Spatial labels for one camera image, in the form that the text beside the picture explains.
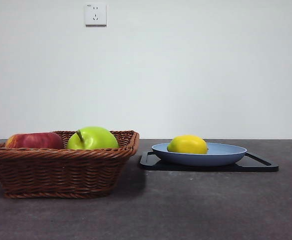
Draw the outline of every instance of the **woven basket rim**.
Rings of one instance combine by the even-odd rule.
[[[20,153],[61,153],[61,154],[66,154],[66,153],[99,153],[99,152],[124,152],[124,151],[131,151],[134,148],[134,144],[136,141],[136,138],[139,138],[139,133],[133,131],[133,130],[124,130],[124,131],[110,131],[111,133],[115,134],[120,134],[120,133],[132,133],[132,138],[130,141],[130,144],[122,147],[116,147],[116,148],[96,148],[96,149],[55,149],[55,148],[27,148],[27,147],[19,147],[19,148],[9,148],[9,147],[4,147],[4,142],[0,143],[0,151],[6,151],[9,153],[13,152],[20,152]],[[75,131],[62,131],[62,130],[57,130],[57,131],[52,131],[51,133],[75,133]]]

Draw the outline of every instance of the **table surface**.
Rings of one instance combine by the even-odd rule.
[[[0,186],[0,240],[292,240],[292,140],[207,141],[279,171],[148,171],[142,153],[169,140],[141,139],[109,196],[8,199]]]

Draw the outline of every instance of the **wall socket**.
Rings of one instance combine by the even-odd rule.
[[[107,26],[107,8],[103,2],[88,2],[85,7],[85,24],[89,27]]]

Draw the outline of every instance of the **blue plate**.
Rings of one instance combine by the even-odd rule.
[[[240,146],[208,142],[207,154],[178,153],[167,151],[168,144],[157,144],[151,148],[164,161],[188,166],[215,167],[234,164],[247,152],[247,149]]]

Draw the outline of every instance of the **lemon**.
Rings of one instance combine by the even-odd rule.
[[[169,152],[184,154],[206,154],[207,143],[195,135],[181,135],[171,140],[167,146]]]

